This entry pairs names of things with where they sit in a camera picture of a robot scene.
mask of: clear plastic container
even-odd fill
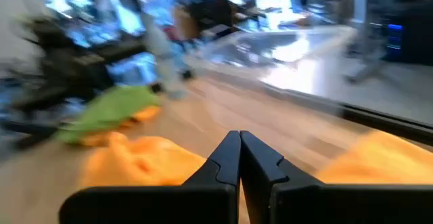
[[[356,30],[322,26],[276,32],[236,32],[205,45],[188,65],[198,72],[264,81],[276,70],[296,68],[300,60],[337,56]]]

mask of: orange towel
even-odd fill
[[[130,120],[126,120],[120,124],[117,130],[121,131],[136,125],[138,122],[151,120],[156,117],[161,111],[159,106],[148,106],[145,109],[135,113]],[[110,132],[103,131],[98,133],[91,133],[81,140],[81,144],[85,146],[98,146],[104,145],[107,142]]]
[[[96,150],[85,164],[81,187],[181,185],[205,160],[165,138],[130,142],[110,133],[108,147]]]
[[[433,153],[374,131],[315,176],[325,183],[433,184]]]

